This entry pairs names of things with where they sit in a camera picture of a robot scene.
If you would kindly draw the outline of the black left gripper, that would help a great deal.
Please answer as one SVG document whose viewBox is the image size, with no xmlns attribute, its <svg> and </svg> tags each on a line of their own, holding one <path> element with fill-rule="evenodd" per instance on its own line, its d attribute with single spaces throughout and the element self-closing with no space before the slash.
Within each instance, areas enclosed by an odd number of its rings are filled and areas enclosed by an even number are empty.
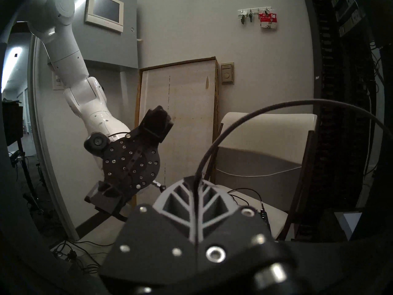
<svg viewBox="0 0 393 295">
<path fill-rule="evenodd" d="M 119 216 L 123 193 L 137 193 L 158 176 L 158 147 L 173 125 L 168 112 L 158 105 L 149 109 L 140 123 L 141 135 L 125 135 L 110 142 L 103 152 L 104 181 L 97 182 L 84 201 L 99 211 Z"/>
</svg>

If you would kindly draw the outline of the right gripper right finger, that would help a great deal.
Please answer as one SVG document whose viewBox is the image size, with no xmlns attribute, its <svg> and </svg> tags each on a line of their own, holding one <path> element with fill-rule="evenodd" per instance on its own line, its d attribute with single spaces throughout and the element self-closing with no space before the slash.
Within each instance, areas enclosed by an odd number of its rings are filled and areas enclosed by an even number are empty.
<svg viewBox="0 0 393 295">
<path fill-rule="evenodd" d="M 216 185 L 197 179 L 197 273 L 243 275 L 265 268 L 285 276 L 290 251 L 277 243 L 252 206 L 239 206 Z"/>
</svg>

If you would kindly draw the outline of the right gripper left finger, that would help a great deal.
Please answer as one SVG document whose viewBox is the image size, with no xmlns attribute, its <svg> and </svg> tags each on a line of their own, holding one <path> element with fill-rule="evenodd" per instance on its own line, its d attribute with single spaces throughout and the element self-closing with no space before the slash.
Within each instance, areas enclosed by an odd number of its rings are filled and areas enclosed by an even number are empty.
<svg viewBox="0 0 393 295">
<path fill-rule="evenodd" d="M 193 276 L 196 274 L 195 177 L 161 193 L 153 206 L 132 211 L 100 276 Z"/>
</svg>

